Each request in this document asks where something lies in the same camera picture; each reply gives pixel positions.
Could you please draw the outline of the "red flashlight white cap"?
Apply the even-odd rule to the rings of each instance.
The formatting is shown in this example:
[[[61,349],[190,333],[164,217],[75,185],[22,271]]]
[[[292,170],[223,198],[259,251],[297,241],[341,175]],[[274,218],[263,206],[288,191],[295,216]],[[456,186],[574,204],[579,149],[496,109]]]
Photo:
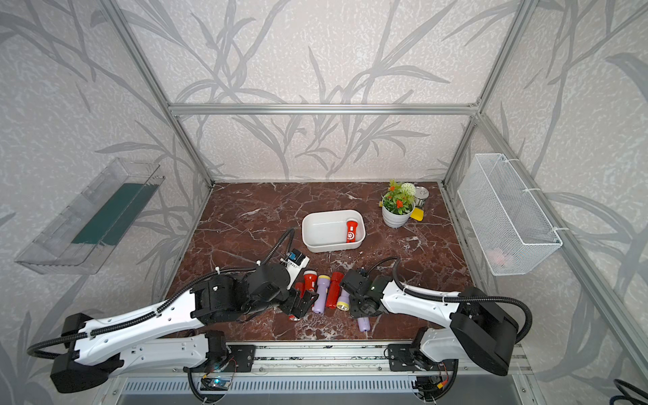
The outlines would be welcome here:
[[[358,222],[354,219],[348,219],[346,225],[347,225],[346,242],[355,243],[357,237]]]

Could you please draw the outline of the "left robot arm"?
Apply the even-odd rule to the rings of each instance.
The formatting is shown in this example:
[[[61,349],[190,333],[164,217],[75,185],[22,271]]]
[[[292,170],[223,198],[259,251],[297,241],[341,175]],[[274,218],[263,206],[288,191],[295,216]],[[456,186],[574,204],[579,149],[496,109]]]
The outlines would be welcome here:
[[[288,247],[278,261],[274,246],[253,266],[216,268],[160,303],[103,319],[71,315],[59,337],[34,343],[26,353],[52,360],[50,378],[60,393],[86,391],[137,368],[181,367],[187,374],[226,369],[236,355],[223,332],[184,339],[176,332],[249,321],[273,308],[302,319],[319,295],[295,284],[309,259],[291,246],[294,235],[288,229],[280,237]]]

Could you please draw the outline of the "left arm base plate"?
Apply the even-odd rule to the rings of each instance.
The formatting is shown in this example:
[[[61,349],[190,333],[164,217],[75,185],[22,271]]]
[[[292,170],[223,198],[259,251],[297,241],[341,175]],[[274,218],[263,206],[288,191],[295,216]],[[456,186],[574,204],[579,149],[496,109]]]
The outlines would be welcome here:
[[[257,346],[233,344],[228,346],[229,357],[221,371],[229,373],[250,373],[254,364]]]

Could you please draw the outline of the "white plastic storage box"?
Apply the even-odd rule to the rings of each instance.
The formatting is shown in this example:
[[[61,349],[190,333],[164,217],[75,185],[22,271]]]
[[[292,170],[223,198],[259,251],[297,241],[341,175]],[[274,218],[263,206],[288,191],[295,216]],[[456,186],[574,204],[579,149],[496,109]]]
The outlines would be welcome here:
[[[355,243],[347,243],[347,220],[358,222]],[[360,212],[346,209],[312,213],[301,223],[302,241],[312,253],[357,249],[364,242],[367,232]]]

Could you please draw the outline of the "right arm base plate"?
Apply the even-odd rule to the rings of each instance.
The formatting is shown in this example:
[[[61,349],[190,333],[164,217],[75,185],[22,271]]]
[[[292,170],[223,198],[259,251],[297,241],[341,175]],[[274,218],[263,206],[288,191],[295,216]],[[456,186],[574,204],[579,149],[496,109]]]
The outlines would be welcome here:
[[[390,371],[425,371],[425,363],[420,358],[420,351],[411,344],[389,344],[386,357]]]

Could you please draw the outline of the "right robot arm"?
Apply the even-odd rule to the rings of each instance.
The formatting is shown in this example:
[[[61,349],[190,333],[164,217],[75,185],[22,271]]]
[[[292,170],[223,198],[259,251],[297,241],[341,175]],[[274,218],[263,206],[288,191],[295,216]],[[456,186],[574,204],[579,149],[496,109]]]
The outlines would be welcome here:
[[[476,287],[463,292],[441,292],[406,285],[399,278],[399,258],[391,276],[370,279],[369,270],[352,270],[340,282],[349,294],[353,317],[395,314],[432,322],[438,328],[420,329],[405,355],[396,354],[393,369],[432,371],[441,365],[455,368],[469,360],[496,376],[507,376],[516,344],[528,335],[533,314],[524,302],[505,296],[487,295]]]

